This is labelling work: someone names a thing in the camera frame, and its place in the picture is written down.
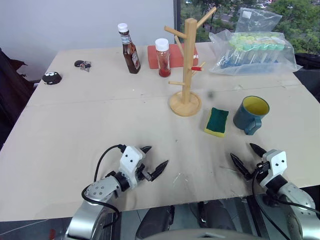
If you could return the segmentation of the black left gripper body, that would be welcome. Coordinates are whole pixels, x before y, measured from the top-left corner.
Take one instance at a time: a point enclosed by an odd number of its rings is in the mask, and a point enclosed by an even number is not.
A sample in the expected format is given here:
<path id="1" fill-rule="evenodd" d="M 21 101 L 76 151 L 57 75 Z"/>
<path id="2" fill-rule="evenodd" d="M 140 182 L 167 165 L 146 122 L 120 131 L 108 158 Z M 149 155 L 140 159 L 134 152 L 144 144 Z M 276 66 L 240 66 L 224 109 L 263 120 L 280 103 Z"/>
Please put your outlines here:
<path id="1" fill-rule="evenodd" d="M 152 175 L 146 171 L 143 163 L 136 169 L 136 180 L 138 182 L 142 180 L 147 180 L 149 182 L 153 181 Z"/>

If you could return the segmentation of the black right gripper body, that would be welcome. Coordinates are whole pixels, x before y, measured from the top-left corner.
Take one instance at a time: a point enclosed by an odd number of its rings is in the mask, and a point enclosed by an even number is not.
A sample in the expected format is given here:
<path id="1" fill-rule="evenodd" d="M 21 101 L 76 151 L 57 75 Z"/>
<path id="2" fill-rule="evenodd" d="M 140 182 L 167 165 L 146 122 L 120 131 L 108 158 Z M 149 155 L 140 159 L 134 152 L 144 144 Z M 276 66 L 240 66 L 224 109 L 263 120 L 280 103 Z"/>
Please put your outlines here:
<path id="1" fill-rule="evenodd" d="M 269 169 L 271 168 L 270 162 L 259 162 L 256 165 L 255 170 L 252 173 L 253 179 L 265 179 L 267 175 L 269 174 Z"/>

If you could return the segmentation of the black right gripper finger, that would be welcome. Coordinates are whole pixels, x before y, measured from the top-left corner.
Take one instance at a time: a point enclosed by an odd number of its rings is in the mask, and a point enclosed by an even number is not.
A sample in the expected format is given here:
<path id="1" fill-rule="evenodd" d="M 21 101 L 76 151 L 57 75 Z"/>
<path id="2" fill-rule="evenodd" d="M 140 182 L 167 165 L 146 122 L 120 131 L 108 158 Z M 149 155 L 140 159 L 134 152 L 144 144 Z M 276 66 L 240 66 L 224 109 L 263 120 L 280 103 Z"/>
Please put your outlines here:
<path id="1" fill-rule="evenodd" d="M 243 162 L 233 153 L 230 153 L 231 160 L 235 167 L 240 171 L 244 178 L 249 181 L 253 178 L 253 174 L 244 166 Z"/>
<path id="2" fill-rule="evenodd" d="M 262 158 L 263 155 L 267 152 L 265 149 L 263 149 L 262 147 L 260 147 L 260 146 L 257 145 L 257 144 L 250 143 L 249 145 L 250 145 L 250 147 L 252 148 L 252 150 L 253 150 L 260 158 Z"/>

